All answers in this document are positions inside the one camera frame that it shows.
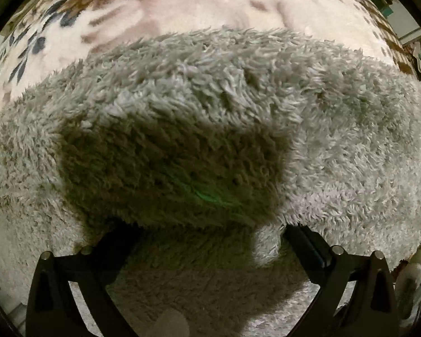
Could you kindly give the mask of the grey fluffy fleece pants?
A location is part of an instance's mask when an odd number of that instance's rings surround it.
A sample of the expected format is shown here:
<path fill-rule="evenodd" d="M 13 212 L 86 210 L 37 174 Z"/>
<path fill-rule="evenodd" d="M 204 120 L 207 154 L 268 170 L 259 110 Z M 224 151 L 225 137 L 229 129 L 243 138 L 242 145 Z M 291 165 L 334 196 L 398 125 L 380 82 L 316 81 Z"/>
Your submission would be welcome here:
<path fill-rule="evenodd" d="M 384 254 L 421 305 L 421 82 L 289 31 L 197 31 L 70 64 L 0 112 L 0 290 L 40 255 L 122 252 L 106 291 L 136 336 L 289 336 L 319 291 L 307 226 Z"/>

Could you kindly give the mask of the floral cream bed blanket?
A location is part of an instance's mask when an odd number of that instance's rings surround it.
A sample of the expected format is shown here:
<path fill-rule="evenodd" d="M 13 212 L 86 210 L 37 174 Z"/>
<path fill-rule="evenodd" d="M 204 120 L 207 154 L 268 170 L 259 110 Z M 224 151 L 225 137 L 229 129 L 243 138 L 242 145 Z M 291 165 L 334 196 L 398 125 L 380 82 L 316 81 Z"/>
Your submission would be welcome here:
<path fill-rule="evenodd" d="M 0 32 L 0 111 L 91 53 L 166 33 L 288 28 L 332 40 L 406 74 L 414 69 L 371 0 L 24 0 Z"/>

